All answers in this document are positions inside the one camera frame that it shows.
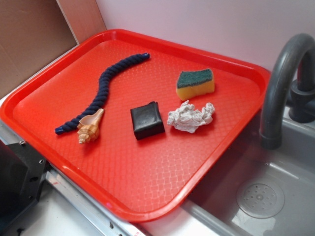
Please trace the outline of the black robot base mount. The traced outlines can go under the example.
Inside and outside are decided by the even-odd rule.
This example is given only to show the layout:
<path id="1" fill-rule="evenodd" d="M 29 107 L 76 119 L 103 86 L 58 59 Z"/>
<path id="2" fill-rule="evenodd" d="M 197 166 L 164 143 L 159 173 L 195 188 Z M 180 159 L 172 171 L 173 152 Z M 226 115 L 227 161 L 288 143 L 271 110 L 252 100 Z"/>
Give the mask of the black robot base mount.
<path id="1" fill-rule="evenodd" d="M 39 201 L 46 168 L 46 159 L 31 145 L 0 143 L 2 228 Z"/>

